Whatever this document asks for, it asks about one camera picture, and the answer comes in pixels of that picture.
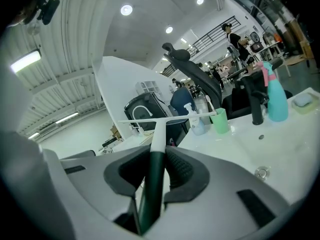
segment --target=white ceiling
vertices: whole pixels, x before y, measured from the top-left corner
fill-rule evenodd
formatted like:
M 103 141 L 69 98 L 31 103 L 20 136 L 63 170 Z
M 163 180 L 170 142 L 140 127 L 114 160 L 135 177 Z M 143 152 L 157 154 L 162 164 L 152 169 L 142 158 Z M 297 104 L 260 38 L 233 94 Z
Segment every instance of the white ceiling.
M 197 5 L 196 0 L 121 1 L 123 5 L 131 5 L 133 12 L 129 16 L 114 15 L 103 54 L 149 68 L 153 68 L 164 53 L 163 43 L 175 43 L 192 23 L 217 8 L 216 0 L 205 0 L 202 5 Z M 165 32 L 168 26 L 173 27 L 171 34 Z
M 33 94 L 20 133 L 30 136 L 75 111 L 88 114 L 104 106 L 90 54 L 105 3 L 106 0 L 60 0 L 51 23 L 40 24 L 39 34 L 28 34 L 31 24 L 7 29 L 0 58 L 8 65 L 37 48 L 42 55 L 40 61 L 17 73 Z

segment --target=teal spray bottle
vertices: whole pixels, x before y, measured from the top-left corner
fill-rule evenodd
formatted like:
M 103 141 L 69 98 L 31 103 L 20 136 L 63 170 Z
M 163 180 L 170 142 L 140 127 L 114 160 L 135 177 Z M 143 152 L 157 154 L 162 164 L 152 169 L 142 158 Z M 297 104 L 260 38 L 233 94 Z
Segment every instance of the teal spray bottle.
M 288 118 L 288 102 L 286 93 L 281 83 L 272 70 L 272 65 L 267 61 L 257 63 L 262 70 L 264 86 L 268 89 L 268 116 L 274 122 L 281 122 Z

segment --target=green cup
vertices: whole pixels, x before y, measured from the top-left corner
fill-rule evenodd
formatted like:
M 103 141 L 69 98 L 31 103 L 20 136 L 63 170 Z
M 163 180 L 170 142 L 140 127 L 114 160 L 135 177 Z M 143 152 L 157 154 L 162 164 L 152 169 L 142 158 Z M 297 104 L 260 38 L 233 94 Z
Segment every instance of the green cup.
M 230 130 L 226 110 L 224 108 L 217 108 L 215 111 L 217 115 L 210 116 L 214 128 L 218 134 L 225 134 Z

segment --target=ceiling light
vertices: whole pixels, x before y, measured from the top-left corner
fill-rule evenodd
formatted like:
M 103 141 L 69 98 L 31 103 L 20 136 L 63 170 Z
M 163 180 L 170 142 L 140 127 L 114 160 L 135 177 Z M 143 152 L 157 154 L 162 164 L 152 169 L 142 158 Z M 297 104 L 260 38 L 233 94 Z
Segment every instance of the ceiling light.
M 30 64 L 37 62 L 41 59 L 41 54 L 38 49 L 33 50 L 32 52 L 27 53 L 22 58 L 18 59 L 15 63 L 11 65 L 11 69 L 14 73 L 17 73 L 18 71 L 22 70 L 26 66 L 29 66 Z
M 59 124 L 59 123 L 61 123 L 61 122 L 63 122 L 63 121 L 68 120 L 69 118 L 75 117 L 75 116 L 78 115 L 78 114 L 79 114 L 78 112 L 75 112 L 75 113 L 73 113 L 73 114 L 71 114 L 71 115 L 66 116 L 65 118 L 62 118 L 62 119 L 56 121 L 55 123 L 56 123 L 56 124 Z
M 169 27 L 165 30 L 165 32 L 166 32 L 167 34 L 170 34 L 170 33 L 172 32 L 172 30 L 174 30 L 173 27 L 172 27 L 172 26 L 169 26 Z
M 121 12 L 122 15 L 128 16 L 128 15 L 130 15 L 132 13 L 132 10 L 133 10 L 132 6 L 129 5 L 129 4 L 126 4 L 126 5 L 121 7 L 120 12 Z
M 197 1 L 196 1 L 196 3 L 197 3 L 198 5 L 202 5 L 203 2 L 204 2 L 204 0 L 197 0 Z
M 32 139 L 32 138 L 34 138 L 34 137 L 38 136 L 38 135 L 39 135 L 39 132 L 36 132 L 36 133 L 32 134 L 28 139 L 30 140 L 30 139 Z

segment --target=drain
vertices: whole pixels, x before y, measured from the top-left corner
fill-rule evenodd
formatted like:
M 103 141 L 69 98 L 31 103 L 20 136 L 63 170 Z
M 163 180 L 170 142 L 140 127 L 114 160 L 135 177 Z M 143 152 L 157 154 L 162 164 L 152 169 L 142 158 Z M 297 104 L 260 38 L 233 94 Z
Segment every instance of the drain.
M 262 181 L 265 181 L 270 176 L 270 170 L 266 166 L 260 166 L 255 170 L 254 176 Z

